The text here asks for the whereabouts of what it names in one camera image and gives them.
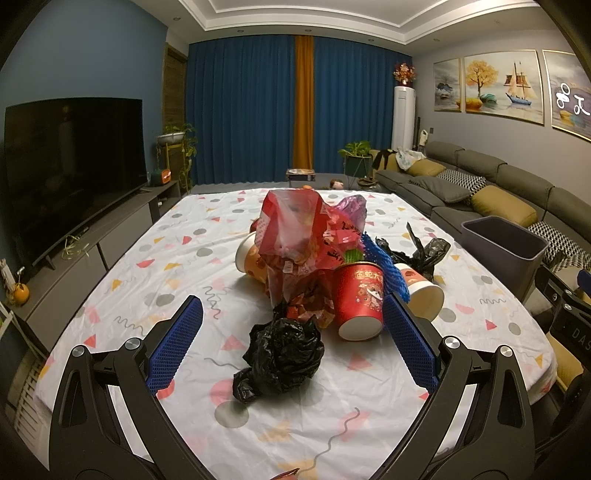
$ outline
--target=black plastic bag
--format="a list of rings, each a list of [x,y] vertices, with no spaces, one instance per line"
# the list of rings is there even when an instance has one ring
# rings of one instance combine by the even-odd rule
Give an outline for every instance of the black plastic bag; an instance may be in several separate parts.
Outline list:
[[[414,235],[410,223],[407,223],[407,230],[410,238],[413,240],[414,246],[417,247],[412,257],[409,257],[404,252],[393,252],[390,250],[388,242],[383,238],[376,238],[375,242],[382,250],[384,250],[390,258],[392,263],[407,264],[413,270],[420,273],[428,281],[433,281],[433,274],[435,272],[435,265],[438,264],[446,253],[449,251],[451,245],[443,238],[434,238],[426,247],[423,247],[421,241]]]
[[[277,307],[275,318],[252,327],[250,337],[243,356],[250,367],[235,373],[232,384],[234,397],[244,404],[299,387],[316,373],[324,355],[314,317],[305,323],[283,318]]]

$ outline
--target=ceiling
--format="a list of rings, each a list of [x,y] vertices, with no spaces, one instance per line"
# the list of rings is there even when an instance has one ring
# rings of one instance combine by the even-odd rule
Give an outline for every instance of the ceiling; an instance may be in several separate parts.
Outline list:
[[[555,28],[533,0],[133,1],[187,43],[304,34],[370,42],[412,55],[434,48],[434,41],[443,46],[473,35]]]

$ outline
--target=sofa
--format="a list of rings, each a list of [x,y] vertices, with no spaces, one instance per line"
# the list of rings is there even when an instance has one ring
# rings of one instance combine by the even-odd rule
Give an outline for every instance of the sofa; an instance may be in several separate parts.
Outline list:
[[[500,158],[459,145],[429,142],[425,155],[445,168],[485,177],[487,185],[496,185],[527,203],[537,212],[538,221],[553,226],[591,253],[591,206],[568,190],[555,187],[548,180]],[[388,159],[388,168],[376,171],[374,176],[386,189],[413,205],[456,240],[460,237],[462,222],[482,217],[466,203],[445,203],[430,191],[410,183],[413,177],[398,168],[393,154]]]

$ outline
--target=wall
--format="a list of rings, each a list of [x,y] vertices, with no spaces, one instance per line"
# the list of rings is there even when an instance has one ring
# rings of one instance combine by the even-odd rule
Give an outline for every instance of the wall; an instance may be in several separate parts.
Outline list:
[[[76,96],[141,98],[146,165],[151,169],[154,137],[162,132],[166,30],[129,0],[52,0],[0,70],[0,157],[8,105]],[[108,154],[107,145],[91,148]],[[0,258],[7,257],[16,270],[6,223],[0,215]]]
[[[166,32],[166,43],[183,55],[189,56],[189,44],[170,29]]]
[[[490,51],[536,49],[542,74],[545,125],[469,113],[434,112],[433,63]],[[558,30],[518,31],[456,43],[413,57],[417,115],[430,141],[455,143],[494,155],[543,177],[591,204],[591,143],[551,127],[542,49],[572,52]]]

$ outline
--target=red paper cup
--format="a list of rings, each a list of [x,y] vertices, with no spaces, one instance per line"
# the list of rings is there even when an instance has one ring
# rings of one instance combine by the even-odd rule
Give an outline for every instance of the red paper cup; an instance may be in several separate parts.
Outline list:
[[[371,262],[341,265],[333,276],[333,302],[339,336],[358,342],[382,331],[384,274]]]

